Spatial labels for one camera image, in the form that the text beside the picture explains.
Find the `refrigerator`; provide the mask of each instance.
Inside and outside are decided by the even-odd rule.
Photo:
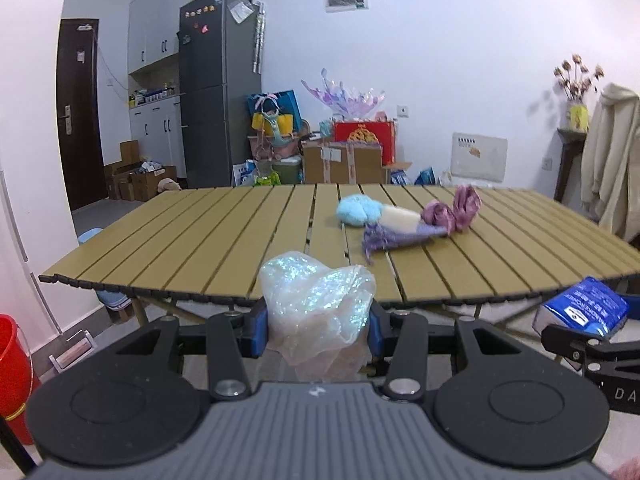
[[[258,7],[238,23],[238,0],[193,0],[180,9],[178,65],[184,161],[189,188],[232,185],[234,164],[251,158],[248,94],[254,73]]]

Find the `red gift box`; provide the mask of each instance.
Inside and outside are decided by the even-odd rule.
[[[396,124],[393,121],[335,123],[334,138],[338,142],[377,142],[382,145],[382,165],[396,163]]]

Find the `silver screw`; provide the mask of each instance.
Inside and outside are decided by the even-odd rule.
[[[246,386],[235,379],[223,379],[216,384],[215,392],[223,397],[237,397],[244,393]]]
[[[420,383],[415,379],[394,379],[389,383],[389,389],[398,395],[412,395],[420,390]]]

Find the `gray ribbed panel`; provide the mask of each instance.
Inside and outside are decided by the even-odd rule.
[[[317,396],[311,393],[325,390]],[[521,472],[478,462],[445,442],[414,404],[368,383],[265,383],[217,404],[182,446],[117,470],[45,462],[33,480],[606,480],[590,463]]]

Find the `hand wipes package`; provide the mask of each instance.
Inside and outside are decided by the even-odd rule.
[[[611,337],[624,323],[626,301],[591,276],[540,305],[533,329],[540,335],[549,324]]]

